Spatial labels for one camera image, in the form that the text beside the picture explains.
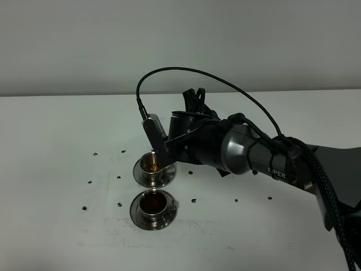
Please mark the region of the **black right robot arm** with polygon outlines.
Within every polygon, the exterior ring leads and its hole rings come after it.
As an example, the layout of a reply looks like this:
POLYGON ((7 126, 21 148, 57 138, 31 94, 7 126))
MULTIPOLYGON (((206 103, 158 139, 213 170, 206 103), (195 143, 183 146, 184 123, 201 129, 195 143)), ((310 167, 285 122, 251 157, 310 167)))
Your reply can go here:
POLYGON ((205 90, 183 93, 184 111, 172 113, 170 157, 209 165, 221 176, 263 173, 316 196, 324 226, 334 230, 350 270, 360 267, 360 148, 308 145, 269 137, 242 113, 220 119, 205 90))

